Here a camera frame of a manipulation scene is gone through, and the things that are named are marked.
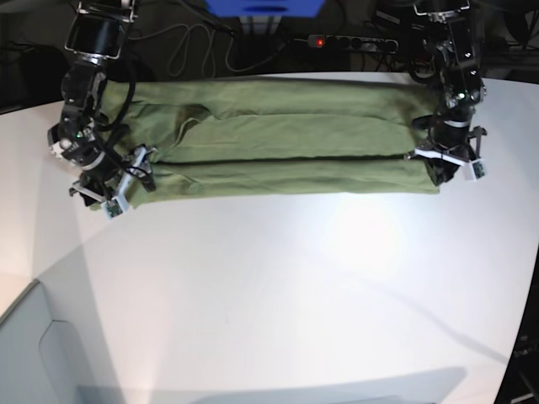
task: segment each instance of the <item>power strip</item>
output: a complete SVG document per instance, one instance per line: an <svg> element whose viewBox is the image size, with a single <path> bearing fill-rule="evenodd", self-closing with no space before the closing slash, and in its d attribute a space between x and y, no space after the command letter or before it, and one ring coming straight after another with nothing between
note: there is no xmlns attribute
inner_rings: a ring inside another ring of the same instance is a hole
<svg viewBox="0 0 539 404"><path fill-rule="evenodd" d="M398 42L396 40L383 40L365 36L309 35L307 44L311 48L329 48L341 51L384 54L395 54L398 52Z"/></svg>

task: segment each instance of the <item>blue box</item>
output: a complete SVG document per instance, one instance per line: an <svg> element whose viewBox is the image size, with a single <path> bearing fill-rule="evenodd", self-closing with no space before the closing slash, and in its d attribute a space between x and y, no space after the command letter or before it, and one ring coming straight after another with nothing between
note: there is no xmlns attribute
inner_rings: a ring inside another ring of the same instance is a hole
<svg viewBox="0 0 539 404"><path fill-rule="evenodd" d="M219 17L243 15L280 15L315 17L324 0L206 0L212 13Z"/></svg>

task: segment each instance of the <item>green cloth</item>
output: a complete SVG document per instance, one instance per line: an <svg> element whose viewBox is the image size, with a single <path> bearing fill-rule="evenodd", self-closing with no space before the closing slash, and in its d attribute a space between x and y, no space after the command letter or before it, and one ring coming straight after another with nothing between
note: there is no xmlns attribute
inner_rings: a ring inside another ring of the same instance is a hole
<svg viewBox="0 0 539 404"><path fill-rule="evenodd" d="M126 92L109 82L102 111L114 118ZM423 88L363 82L138 83L124 119L131 133L117 148L157 148L157 191L134 185L134 206L227 195L434 194L425 164L403 159L424 136L411 120L434 107Z"/></svg>

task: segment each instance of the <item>white tabletop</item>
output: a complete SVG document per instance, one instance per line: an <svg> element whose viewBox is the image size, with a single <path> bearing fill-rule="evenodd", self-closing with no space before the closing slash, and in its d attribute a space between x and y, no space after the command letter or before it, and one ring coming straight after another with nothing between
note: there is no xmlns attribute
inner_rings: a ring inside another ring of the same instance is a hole
<svg viewBox="0 0 539 404"><path fill-rule="evenodd" d="M0 268L44 282L92 383L126 404L492 403L539 243L539 87L487 86L477 183L167 202L110 223L46 150L60 104L0 116Z"/></svg>

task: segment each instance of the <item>white table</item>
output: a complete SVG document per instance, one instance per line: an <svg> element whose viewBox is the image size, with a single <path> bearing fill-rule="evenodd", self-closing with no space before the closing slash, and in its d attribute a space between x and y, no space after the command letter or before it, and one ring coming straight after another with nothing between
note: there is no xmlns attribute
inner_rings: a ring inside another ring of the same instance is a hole
<svg viewBox="0 0 539 404"><path fill-rule="evenodd" d="M487 86L478 183L159 203L110 223L69 199L45 148L60 104L0 116L15 173L0 268L44 283L103 402L492 403L539 243L539 87Z"/></svg>

